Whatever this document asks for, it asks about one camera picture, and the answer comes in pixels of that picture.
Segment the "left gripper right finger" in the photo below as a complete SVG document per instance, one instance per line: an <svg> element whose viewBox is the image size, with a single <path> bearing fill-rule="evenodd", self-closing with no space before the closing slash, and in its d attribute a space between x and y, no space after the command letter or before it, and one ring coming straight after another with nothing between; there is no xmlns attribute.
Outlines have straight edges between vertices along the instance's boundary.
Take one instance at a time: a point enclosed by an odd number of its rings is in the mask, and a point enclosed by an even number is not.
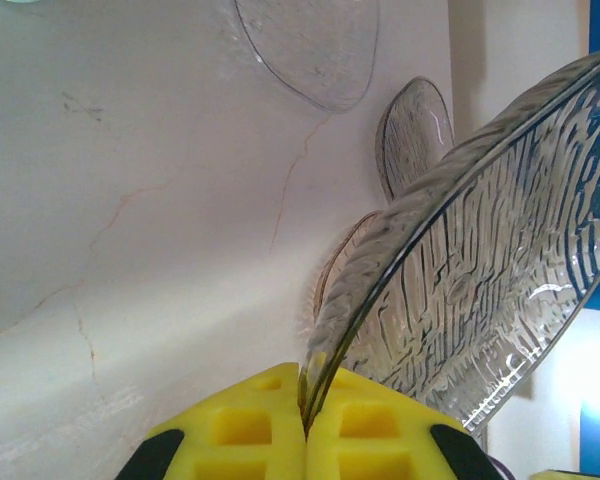
<svg viewBox="0 0 600 480"><path fill-rule="evenodd" d="M502 475L459 421L339 369L309 430L306 477L483 480Z"/></svg>

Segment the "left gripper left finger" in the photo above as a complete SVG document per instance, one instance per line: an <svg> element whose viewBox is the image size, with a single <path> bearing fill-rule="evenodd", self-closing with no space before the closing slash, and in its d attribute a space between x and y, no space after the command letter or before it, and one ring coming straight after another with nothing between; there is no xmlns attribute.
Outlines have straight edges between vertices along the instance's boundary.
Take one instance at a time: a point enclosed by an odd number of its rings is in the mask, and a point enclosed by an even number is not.
<svg viewBox="0 0 600 480"><path fill-rule="evenodd" d="M154 426L119 479L303 479L299 366L282 363Z"/></svg>

